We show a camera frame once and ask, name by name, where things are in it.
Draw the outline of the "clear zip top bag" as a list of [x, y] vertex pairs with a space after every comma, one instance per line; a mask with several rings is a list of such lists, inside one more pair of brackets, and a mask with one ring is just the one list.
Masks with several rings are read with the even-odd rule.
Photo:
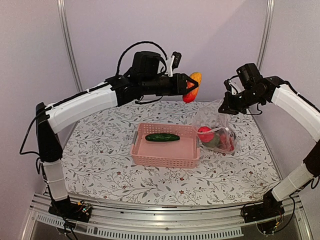
[[[213, 102], [208, 103], [207, 105], [201, 107], [198, 109], [197, 113], [195, 114], [194, 118], [192, 119], [192, 127], [198, 137], [198, 129], [200, 127], [209, 127], [211, 128], [211, 132], [214, 133], [214, 138], [219, 138], [218, 131], [223, 130], [223, 131], [230, 131], [234, 132], [232, 128], [229, 126], [229, 115], [225, 113], [219, 113], [218, 109], [222, 104], [222, 100], [215, 100]], [[235, 139], [234, 142], [234, 151], [226, 151], [226, 150], [221, 150], [218, 147], [215, 148], [208, 148], [204, 146], [205, 148], [222, 153], [222, 154], [233, 154], [236, 150], [238, 140], [237, 138]]]

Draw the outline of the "red lychee bunch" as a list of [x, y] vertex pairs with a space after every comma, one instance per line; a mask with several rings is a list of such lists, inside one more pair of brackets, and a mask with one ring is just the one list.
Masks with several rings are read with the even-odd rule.
[[219, 144], [217, 147], [220, 150], [232, 152], [235, 150], [235, 141], [236, 141], [236, 135], [233, 131], [224, 131], [224, 130], [219, 130], [218, 131], [219, 135]]

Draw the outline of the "red tomato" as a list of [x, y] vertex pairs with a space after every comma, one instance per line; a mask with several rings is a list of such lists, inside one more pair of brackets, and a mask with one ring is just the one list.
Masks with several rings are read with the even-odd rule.
[[209, 143], [215, 137], [212, 129], [207, 126], [202, 126], [197, 130], [197, 136], [203, 143]]

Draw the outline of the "green avocado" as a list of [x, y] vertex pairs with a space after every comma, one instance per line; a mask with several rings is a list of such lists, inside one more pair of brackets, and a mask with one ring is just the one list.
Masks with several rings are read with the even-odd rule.
[[211, 141], [209, 142], [203, 142], [202, 143], [205, 147], [207, 148], [216, 148], [219, 144], [220, 144], [220, 138], [213, 138]]

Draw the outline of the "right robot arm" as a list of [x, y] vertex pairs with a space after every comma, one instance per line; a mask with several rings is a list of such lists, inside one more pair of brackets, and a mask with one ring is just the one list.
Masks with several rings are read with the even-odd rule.
[[293, 117], [315, 141], [315, 146], [302, 164], [285, 179], [263, 195], [257, 206], [244, 206], [244, 219], [269, 218], [283, 214], [282, 201], [301, 191], [320, 176], [320, 111], [301, 96], [292, 85], [278, 76], [263, 77], [259, 71], [237, 70], [243, 90], [234, 86], [231, 79], [224, 81], [223, 99], [201, 107], [192, 119], [191, 126], [200, 142], [208, 149], [220, 153], [234, 153], [238, 139], [230, 128], [231, 115], [247, 114], [253, 105], [272, 103]]

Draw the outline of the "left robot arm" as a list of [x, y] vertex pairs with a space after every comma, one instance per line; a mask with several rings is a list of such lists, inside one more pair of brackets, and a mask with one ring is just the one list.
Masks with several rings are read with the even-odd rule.
[[199, 85], [185, 73], [116, 75], [59, 102], [39, 103], [36, 106], [37, 145], [55, 209], [63, 217], [70, 217], [75, 211], [65, 186], [61, 164], [63, 149], [58, 132], [91, 114], [126, 105], [143, 96], [183, 96]]

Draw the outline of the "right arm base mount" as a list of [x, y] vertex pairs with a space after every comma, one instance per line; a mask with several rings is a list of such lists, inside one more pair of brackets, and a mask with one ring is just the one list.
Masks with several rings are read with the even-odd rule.
[[240, 210], [240, 215], [245, 223], [282, 216], [284, 213], [285, 210], [281, 204], [277, 205], [275, 208], [264, 208], [263, 203], [245, 204]]

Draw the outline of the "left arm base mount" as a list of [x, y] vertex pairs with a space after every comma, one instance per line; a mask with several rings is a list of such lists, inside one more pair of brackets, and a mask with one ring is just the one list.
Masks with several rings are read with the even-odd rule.
[[64, 199], [60, 201], [51, 201], [48, 213], [67, 220], [75, 220], [79, 222], [88, 223], [92, 214], [92, 205], [80, 201], [73, 203], [71, 200]]

